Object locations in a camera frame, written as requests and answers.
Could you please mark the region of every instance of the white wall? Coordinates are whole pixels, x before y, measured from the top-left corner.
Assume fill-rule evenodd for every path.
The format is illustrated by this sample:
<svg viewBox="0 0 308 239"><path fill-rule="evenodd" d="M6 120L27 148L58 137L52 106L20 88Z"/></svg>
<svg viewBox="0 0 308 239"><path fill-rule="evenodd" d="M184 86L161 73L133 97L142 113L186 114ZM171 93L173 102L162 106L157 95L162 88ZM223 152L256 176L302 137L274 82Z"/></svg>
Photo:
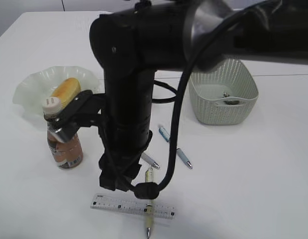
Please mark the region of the white wall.
<svg viewBox="0 0 308 239"><path fill-rule="evenodd" d="M120 11L134 6L137 0L63 0L66 11ZM225 0L232 8L244 8L261 0ZM153 0L153 3L165 2ZM0 0L0 36L27 11L63 11L61 0Z"/></svg>
<svg viewBox="0 0 308 239"><path fill-rule="evenodd" d="M138 0L63 0L65 11L121 11L133 8ZM153 3L166 2L164 0L152 0Z"/></svg>
<svg viewBox="0 0 308 239"><path fill-rule="evenodd" d="M232 8L244 8L262 0L225 0ZM132 8L136 0L63 0L66 11L120 11ZM152 0L154 4L165 0Z"/></svg>
<svg viewBox="0 0 308 239"><path fill-rule="evenodd" d="M0 0L0 36L27 11L63 11L61 0Z"/></svg>

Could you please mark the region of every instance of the bread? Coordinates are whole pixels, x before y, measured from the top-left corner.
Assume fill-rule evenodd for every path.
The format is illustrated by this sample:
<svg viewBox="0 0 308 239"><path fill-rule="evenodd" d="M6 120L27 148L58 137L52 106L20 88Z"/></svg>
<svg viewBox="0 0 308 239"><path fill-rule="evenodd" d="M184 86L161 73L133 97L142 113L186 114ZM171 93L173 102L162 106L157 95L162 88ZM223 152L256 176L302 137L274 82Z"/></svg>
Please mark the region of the bread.
<svg viewBox="0 0 308 239"><path fill-rule="evenodd" d="M69 78L62 82L62 84L54 90L51 96L59 98L62 103L62 108L64 108L80 91L81 85L78 79Z"/></svg>

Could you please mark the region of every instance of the clear wavy bowl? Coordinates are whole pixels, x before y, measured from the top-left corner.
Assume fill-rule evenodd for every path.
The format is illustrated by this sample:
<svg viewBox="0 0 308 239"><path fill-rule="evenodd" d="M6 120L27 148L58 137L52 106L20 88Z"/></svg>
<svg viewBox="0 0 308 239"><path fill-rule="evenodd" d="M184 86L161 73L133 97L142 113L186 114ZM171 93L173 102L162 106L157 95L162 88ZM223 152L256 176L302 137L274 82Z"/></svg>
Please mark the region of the clear wavy bowl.
<svg viewBox="0 0 308 239"><path fill-rule="evenodd" d="M12 102L31 114L43 115L42 102L66 79L77 78L82 91L100 92L99 79L79 66L54 66L25 78L15 89Z"/></svg>

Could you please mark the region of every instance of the brown bottle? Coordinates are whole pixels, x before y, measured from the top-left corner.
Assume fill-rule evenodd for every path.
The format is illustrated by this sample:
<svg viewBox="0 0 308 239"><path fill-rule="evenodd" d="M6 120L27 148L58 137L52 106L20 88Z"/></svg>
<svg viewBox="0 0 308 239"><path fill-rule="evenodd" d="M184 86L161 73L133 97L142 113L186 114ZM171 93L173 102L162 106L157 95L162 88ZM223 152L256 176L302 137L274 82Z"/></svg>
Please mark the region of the brown bottle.
<svg viewBox="0 0 308 239"><path fill-rule="evenodd" d="M49 97L42 105L46 120L55 118L62 110L61 100L57 97ZM48 144L58 167L63 169L74 168L83 159L82 147L77 134L66 143L59 142L48 130Z"/></svg>

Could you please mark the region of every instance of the silver pen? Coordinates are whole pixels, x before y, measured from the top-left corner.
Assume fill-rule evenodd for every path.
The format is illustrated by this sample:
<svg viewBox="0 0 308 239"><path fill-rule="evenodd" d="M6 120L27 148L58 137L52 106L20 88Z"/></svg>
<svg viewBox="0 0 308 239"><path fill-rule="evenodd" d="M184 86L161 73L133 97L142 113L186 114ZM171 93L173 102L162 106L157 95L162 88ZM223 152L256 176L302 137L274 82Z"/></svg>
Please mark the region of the silver pen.
<svg viewBox="0 0 308 239"><path fill-rule="evenodd" d="M141 158L148 163L149 165L153 166L156 169L160 169L160 166L158 165L158 163L156 163L156 161L154 159L152 159L150 156L148 156L145 152L143 152L141 154Z"/></svg>
<svg viewBox="0 0 308 239"><path fill-rule="evenodd" d="M160 135L165 139L165 141L169 143L170 135L161 124L158 125L158 131ZM189 159L180 148L177 148L176 153L187 167L189 167L190 169L193 168L192 163L190 163Z"/></svg>
<svg viewBox="0 0 308 239"><path fill-rule="evenodd" d="M145 182L154 182L154 175L153 175L153 168L150 167L147 169L145 173ZM153 231L153 225L154 225L154 217L153 217L153 207L154 207L154 201L150 200L149 204L146 206L146 218L145 218L145 228L146 228L146 236L147 239L150 238L150 235Z"/></svg>

